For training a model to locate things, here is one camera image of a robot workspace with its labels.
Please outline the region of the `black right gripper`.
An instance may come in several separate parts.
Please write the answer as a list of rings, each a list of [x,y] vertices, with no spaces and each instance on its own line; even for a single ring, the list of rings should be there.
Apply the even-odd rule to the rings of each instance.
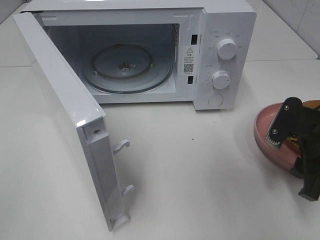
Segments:
[[[308,201],[320,197],[320,108],[301,107],[298,117],[301,158],[297,157],[290,174],[303,179],[298,193]]]

